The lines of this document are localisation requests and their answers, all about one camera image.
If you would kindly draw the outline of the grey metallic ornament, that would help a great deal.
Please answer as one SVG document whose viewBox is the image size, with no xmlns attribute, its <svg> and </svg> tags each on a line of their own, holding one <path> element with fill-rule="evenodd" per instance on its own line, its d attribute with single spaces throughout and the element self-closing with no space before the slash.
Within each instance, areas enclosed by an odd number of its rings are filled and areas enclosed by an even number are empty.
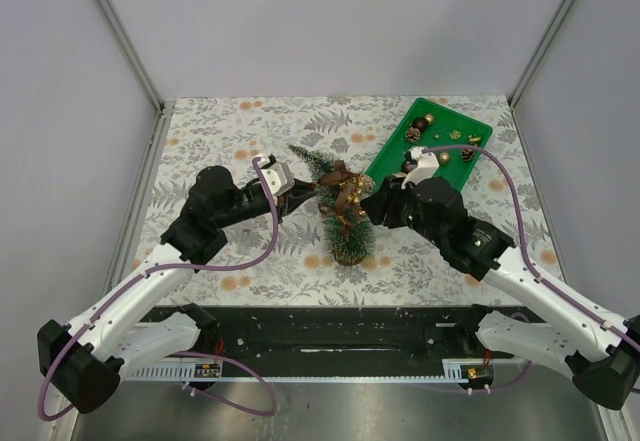
<svg viewBox="0 0 640 441">
<path fill-rule="evenodd" d="M 238 235 L 236 254 L 238 256 L 247 256 L 253 250 L 255 233 L 249 228 L 243 228 Z"/>
</svg>

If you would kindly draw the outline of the green plastic tray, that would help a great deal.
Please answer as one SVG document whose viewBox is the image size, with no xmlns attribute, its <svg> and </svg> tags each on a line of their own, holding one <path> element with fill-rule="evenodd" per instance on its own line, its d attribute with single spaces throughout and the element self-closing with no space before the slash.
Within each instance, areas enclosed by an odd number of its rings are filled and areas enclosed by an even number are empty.
<svg viewBox="0 0 640 441">
<path fill-rule="evenodd" d="M 413 121 L 418 117 L 428 116 L 433 118 L 433 123 L 415 143 L 409 142 L 406 133 Z M 443 147 L 444 152 L 449 154 L 450 160 L 440 167 L 435 175 L 442 176 L 455 189 L 461 191 L 480 155 L 475 154 L 473 158 L 463 158 L 460 149 L 452 149 L 451 146 L 476 144 L 484 148 L 492 134 L 493 128 L 488 124 L 476 121 L 425 98 L 417 98 L 366 169 L 365 174 L 375 181 L 376 186 L 380 186 L 386 176 L 401 171 L 401 165 L 405 161 L 405 152 L 412 147 Z"/>
</svg>

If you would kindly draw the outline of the small green christmas tree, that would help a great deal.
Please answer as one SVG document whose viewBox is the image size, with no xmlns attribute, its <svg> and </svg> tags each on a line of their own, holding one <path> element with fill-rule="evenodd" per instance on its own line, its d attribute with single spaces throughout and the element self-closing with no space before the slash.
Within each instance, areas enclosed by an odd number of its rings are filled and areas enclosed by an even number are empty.
<svg viewBox="0 0 640 441">
<path fill-rule="evenodd" d="M 375 237 L 361 202 L 375 190 L 373 179 L 352 171 L 342 159 L 303 146 L 288 145 L 306 164 L 317 193 L 328 249 L 342 266 L 355 266 L 371 256 Z"/>
</svg>

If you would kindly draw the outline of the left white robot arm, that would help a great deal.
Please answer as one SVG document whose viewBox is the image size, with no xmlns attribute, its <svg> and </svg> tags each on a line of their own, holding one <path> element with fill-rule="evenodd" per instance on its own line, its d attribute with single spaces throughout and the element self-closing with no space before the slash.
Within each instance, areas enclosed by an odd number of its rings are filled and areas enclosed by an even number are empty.
<svg viewBox="0 0 640 441">
<path fill-rule="evenodd" d="M 225 228 L 268 214 L 277 229 L 283 217 L 316 194 L 314 184 L 296 179 L 272 156 L 257 156 L 252 166 L 256 177 L 242 188 L 225 167 L 201 170 L 179 216 L 130 275 L 67 323 L 49 320 L 38 330 L 42 420 L 57 418 L 45 409 L 49 387 L 87 414 L 102 406 L 126 375 L 177 353 L 205 356 L 214 350 L 213 321 L 195 306 L 179 309 L 160 325 L 134 327 L 194 274 L 216 271 L 211 261 L 227 243 Z"/>
</svg>

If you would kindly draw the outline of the brown ribbon bow cluster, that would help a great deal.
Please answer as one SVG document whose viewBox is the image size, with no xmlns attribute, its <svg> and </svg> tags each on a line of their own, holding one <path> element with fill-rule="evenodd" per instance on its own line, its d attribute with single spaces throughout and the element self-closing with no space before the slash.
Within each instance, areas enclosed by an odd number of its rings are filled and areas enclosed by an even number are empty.
<svg viewBox="0 0 640 441">
<path fill-rule="evenodd" d="M 352 172 L 342 160 L 334 162 L 334 169 L 321 176 L 317 188 L 335 188 L 337 194 L 333 201 L 319 202 L 322 215 L 333 214 L 343 226 L 353 227 L 359 224 L 365 215 L 360 202 L 364 195 L 372 194 L 375 181 L 362 172 Z"/>
</svg>

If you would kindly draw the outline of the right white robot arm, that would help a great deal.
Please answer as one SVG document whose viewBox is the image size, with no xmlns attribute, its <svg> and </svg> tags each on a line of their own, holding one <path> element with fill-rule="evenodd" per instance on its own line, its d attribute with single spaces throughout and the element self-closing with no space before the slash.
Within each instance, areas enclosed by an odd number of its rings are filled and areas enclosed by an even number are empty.
<svg viewBox="0 0 640 441">
<path fill-rule="evenodd" d="M 441 177 L 413 184 L 390 176 L 362 207 L 373 224 L 411 229 L 452 268 L 508 294 L 545 323 L 487 311 L 456 330 L 462 354 L 513 354 L 566 376 L 604 408 L 624 406 L 639 379 L 638 318 L 597 305 L 537 267 L 509 235 L 469 215 L 462 195 Z"/>
</svg>

